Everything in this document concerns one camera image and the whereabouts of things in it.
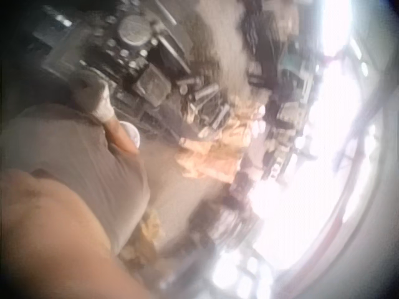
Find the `hand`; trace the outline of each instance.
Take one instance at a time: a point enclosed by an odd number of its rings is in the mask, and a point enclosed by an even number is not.
[[[105,123],[115,115],[108,84],[95,72],[89,70],[77,72],[71,80],[71,87],[76,104],[99,122]]]

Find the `machinery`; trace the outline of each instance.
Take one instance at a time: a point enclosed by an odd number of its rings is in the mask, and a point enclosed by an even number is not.
[[[66,16],[49,6],[39,14],[29,27],[50,49],[41,67],[65,81],[78,69],[96,72],[108,82],[118,116],[142,132],[174,142],[211,140],[227,122],[225,94],[192,74],[190,38],[159,1],[123,0],[110,14]]]

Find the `person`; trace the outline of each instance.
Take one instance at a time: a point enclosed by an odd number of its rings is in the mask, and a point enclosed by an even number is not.
[[[32,107],[2,134],[2,276],[33,298],[148,298],[116,257],[150,196],[138,148],[97,74],[72,91],[82,112]]]

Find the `white glove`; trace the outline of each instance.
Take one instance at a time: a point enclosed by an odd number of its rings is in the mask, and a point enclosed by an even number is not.
[[[115,115],[111,106],[108,83],[95,72],[82,70],[75,74],[71,81],[75,102],[99,122],[105,123]]]

